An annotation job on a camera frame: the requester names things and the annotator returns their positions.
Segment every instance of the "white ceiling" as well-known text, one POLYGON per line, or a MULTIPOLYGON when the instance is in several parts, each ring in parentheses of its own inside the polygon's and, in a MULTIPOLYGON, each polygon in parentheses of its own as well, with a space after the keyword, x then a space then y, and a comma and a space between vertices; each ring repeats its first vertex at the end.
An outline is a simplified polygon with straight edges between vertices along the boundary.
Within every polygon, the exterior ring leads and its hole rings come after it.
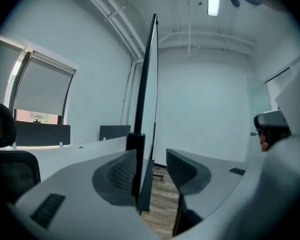
MULTIPOLYGON (((189 21, 186 0, 116 0, 125 6, 124 12, 132 22, 144 44, 153 14, 158 14, 159 40, 166 38, 159 48, 187 46, 189 21)), ((259 39, 266 32, 291 27, 287 13, 280 13, 260 5, 252 6, 240 0, 235 8, 229 0, 220 0, 217 17, 207 14, 207 0, 189 0, 191 46, 219 47, 254 56, 260 47, 259 39)))

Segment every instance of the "hand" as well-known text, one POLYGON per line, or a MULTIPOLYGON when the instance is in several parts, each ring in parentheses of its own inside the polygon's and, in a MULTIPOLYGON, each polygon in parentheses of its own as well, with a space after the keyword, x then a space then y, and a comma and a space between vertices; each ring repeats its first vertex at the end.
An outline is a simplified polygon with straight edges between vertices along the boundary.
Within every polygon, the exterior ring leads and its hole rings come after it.
POLYGON ((259 138, 260 138, 260 144, 261 144, 261 151, 262 152, 267 152, 269 145, 266 142, 266 136, 263 133, 261 133, 259 135, 259 138))

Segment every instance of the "glass door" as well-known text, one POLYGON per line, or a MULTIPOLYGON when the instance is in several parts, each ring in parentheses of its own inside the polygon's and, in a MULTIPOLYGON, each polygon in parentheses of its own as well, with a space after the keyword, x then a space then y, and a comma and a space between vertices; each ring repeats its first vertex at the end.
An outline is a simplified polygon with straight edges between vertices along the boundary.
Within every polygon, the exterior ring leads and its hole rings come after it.
POLYGON ((259 136, 253 122, 256 115, 271 111, 270 96, 267 84, 256 78, 247 78, 247 91, 250 100, 251 112, 251 133, 250 144, 248 148, 247 162, 253 158, 262 155, 259 136))

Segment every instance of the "chair backrest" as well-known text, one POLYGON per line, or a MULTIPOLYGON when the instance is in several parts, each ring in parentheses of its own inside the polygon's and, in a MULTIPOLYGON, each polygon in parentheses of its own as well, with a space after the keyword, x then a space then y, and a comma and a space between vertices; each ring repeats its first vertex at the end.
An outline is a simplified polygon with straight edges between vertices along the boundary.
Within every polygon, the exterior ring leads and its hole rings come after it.
MULTIPOLYGON (((11 112, 0 104, 0 148, 15 142, 17 131, 11 112)), ((37 158, 22 150, 0 150, 0 197, 14 203, 41 181, 37 158)))

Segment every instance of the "wooden floor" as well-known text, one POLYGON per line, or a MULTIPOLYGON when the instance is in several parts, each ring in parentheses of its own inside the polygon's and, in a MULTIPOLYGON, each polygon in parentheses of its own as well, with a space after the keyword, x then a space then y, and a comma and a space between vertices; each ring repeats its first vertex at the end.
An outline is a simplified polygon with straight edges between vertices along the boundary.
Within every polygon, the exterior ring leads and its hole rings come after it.
POLYGON ((177 216, 179 193, 166 169, 154 167, 153 174, 164 175, 153 177, 150 212, 143 212, 141 217, 161 239, 170 239, 177 216))

